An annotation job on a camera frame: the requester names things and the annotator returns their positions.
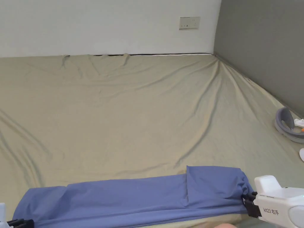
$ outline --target blue fabric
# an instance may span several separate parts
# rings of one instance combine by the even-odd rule
[[[252,192],[238,168],[187,166],[186,174],[29,189],[13,219],[36,228],[138,227],[246,213],[241,195]]]

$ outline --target gray neck pillow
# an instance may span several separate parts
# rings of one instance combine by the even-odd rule
[[[295,122],[289,109],[286,107],[279,109],[275,115],[275,128],[291,141],[304,143],[304,132],[295,133],[292,131],[294,127]]]

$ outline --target bed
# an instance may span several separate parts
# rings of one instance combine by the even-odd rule
[[[0,69],[8,220],[29,188],[182,174],[186,165],[304,188],[302,146],[274,127],[283,105],[213,55],[1,58]]]

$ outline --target white wall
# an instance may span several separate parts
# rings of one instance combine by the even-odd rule
[[[0,57],[213,53],[221,0],[0,0]],[[179,17],[200,16],[179,31]]]

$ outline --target electrical outlet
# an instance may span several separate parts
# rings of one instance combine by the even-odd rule
[[[179,18],[179,29],[198,29],[201,17],[181,17]]]

